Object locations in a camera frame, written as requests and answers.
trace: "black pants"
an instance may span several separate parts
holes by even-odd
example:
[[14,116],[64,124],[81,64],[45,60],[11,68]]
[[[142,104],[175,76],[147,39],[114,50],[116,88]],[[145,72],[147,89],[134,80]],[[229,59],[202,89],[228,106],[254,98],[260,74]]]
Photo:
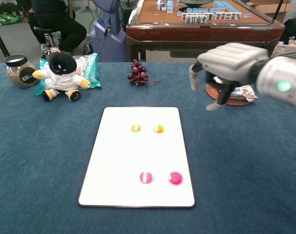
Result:
[[35,16],[33,13],[29,13],[29,12],[25,12],[26,16],[27,16],[27,22],[30,25],[30,28],[34,34],[34,36],[36,37],[37,41],[41,44],[45,44],[46,43],[46,38],[44,37],[44,34],[42,33],[38,33],[35,32],[34,30],[34,26],[38,26],[39,24],[37,23]]
[[36,20],[41,27],[61,31],[59,49],[62,51],[71,52],[79,46],[87,35],[85,27],[66,14],[53,17],[36,17]]

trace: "stuffed toy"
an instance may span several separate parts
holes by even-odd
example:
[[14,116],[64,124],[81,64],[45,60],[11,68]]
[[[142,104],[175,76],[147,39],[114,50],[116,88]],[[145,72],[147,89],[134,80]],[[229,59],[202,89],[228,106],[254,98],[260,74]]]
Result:
[[33,73],[36,79],[51,79],[49,87],[41,94],[45,101],[52,101],[60,93],[66,94],[71,101],[77,101],[80,98],[79,86],[87,89],[91,84],[76,73],[77,63],[69,53],[59,50],[52,53],[49,68]]

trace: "plush toy feet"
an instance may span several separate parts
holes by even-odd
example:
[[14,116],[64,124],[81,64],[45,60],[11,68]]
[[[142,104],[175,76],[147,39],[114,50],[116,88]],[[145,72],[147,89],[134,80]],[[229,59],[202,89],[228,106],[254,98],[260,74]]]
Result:
[[77,89],[69,91],[67,95],[71,101],[77,101],[80,98],[80,92]]
[[42,92],[41,96],[45,101],[52,101],[55,98],[53,92],[49,89]]

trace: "green bag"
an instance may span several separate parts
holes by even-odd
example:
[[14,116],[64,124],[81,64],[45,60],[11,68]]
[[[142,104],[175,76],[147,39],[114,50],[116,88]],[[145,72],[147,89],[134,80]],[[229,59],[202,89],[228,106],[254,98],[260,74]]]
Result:
[[0,14],[0,26],[18,23],[24,16],[14,16],[10,14]]

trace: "table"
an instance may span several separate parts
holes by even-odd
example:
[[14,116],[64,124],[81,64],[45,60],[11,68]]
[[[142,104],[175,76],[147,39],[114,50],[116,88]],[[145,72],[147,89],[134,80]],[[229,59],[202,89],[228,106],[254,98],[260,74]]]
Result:
[[[271,54],[284,25],[272,20],[239,0],[227,0],[242,13],[241,20],[213,20],[206,24],[186,24],[174,13],[156,9],[155,0],[139,0],[126,28],[130,59],[138,59],[142,50],[170,51],[172,57],[196,58],[199,53],[229,42],[241,42],[266,48]],[[212,8],[213,3],[202,5]],[[244,13],[251,13],[249,19]]]
[[[258,95],[251,105],[207,112],[212,99],[205,85],[191,90],[190,64],[145,66],[150,80],[165,80],[135,87],[128,63],[99,63],[102,90],[45,102],[36,86],[14,86],[0,64],[0,234],[296,234],[296,109]],[[78,205],[107,106],[180,109],[195,208]]]

